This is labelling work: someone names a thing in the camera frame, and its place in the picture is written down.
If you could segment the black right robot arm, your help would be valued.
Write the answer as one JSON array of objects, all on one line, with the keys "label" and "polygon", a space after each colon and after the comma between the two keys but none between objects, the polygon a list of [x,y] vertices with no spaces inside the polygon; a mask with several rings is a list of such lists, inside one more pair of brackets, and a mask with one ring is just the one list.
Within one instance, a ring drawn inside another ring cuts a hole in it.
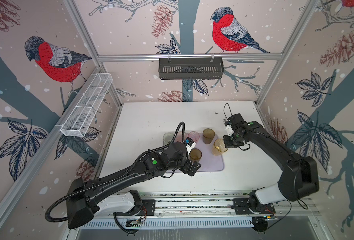
[{"label": "black right robot arm", "polygon": [[284,146],[258,122],[246,122],[241,114],[224,119],[224,143],[227,149],[241,148],[250,142],[263,150],[280,168],[276,184],[254,190],[249,194],[249,209],[259,213],[264,207],[281,201],[295,202],[319,191],[317,163]]}]

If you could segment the yellow amber glass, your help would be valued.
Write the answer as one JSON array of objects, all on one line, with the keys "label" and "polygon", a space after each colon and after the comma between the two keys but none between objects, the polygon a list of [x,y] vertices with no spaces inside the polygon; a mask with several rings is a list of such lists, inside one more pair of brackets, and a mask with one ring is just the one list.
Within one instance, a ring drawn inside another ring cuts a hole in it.
[{"label": "yellow amber glass", "polygon": [[220,156],[225,153],[228,148],[225,146],[225,142],[223,139],[216,139],[213,147],[212,147],[212,154],[214,156]]}]

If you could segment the dark olive glass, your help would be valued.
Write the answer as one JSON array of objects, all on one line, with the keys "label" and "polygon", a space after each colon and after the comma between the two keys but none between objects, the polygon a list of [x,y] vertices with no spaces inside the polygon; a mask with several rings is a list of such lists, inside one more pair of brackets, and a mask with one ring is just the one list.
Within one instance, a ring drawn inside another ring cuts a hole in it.
[{"label": "dark olive glass", "polygon": [[209,145],[213,138],[215,137],[215,131],[212,130],[212,129],[204,129],[203,130],[203,142],[206,144],[206,145]]},{"label": "dark olive glass", "polygon": [[199,149],[192,149],[189,153],[189,158],[192,161],[200,161],[200,159],[202,158],[202,152]]}]

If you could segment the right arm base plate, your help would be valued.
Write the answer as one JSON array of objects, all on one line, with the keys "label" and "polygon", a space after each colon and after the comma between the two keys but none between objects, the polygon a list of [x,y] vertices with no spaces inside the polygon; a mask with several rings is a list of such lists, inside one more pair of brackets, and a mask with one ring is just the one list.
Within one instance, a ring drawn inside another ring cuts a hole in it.
[{"label": "right arm base plate", "polygon": [[272,203],[267,205],[257,204],[256,207],[251,207],[249,199],[236,198],[232,199],[232,209],[235,210],[236,215],[275,215],[276,211]]}]

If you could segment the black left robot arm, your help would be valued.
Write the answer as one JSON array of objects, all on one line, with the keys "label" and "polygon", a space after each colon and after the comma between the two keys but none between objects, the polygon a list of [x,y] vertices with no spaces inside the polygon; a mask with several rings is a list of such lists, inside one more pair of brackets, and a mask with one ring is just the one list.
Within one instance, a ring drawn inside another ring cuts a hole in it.
[{"label": "black left robot arm", "polygon": [[196,143],[188,138],[185,143],[170,143],[158,149],[147,150],[129,167],[106,177],[84,181],[77,178],[71,183],[66,200],[67,221],[70,229],[90,222],[102,208],[98,203],[132,185],[156,177],[165,178],[167,171],[194,176],[201,164],[189,160],[189,153]]}]

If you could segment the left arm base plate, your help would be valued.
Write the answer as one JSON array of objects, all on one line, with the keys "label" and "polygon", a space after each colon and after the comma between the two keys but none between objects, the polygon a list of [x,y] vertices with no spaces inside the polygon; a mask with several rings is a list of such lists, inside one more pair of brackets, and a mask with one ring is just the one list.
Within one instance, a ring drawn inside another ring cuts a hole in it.
[{"label": "left arm base plate", "polygon": [[142,200],[141,204],[135,204],[133,216],[154,216],[155,210],[155,200]]}]

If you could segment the pale green dimpled short glass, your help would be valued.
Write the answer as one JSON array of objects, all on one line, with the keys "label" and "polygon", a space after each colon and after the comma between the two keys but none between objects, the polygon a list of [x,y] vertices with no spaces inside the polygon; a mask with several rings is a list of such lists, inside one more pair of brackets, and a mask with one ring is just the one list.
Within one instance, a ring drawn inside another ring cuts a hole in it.
[{"label": "pale green dimpled short glass", "polygon": [[166,146],[168,145],[174,137],[174,133],[165,133],[163,135],[163,145]]}]

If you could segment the pink glass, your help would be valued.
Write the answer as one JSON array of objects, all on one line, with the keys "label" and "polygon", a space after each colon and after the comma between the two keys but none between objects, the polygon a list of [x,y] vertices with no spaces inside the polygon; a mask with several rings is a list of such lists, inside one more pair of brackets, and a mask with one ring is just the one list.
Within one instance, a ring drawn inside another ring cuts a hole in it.
[{"label": "pink glass", "polygon": [[200,139],[200,134],[195,131],[191,131],[188,134],[188,137],[191,138],[195,143],[197,143]]},{"label": "pink glass", "polygon": [[176,136],[176,142],[184,143],[186,141],[187,133],[180,131]]}]

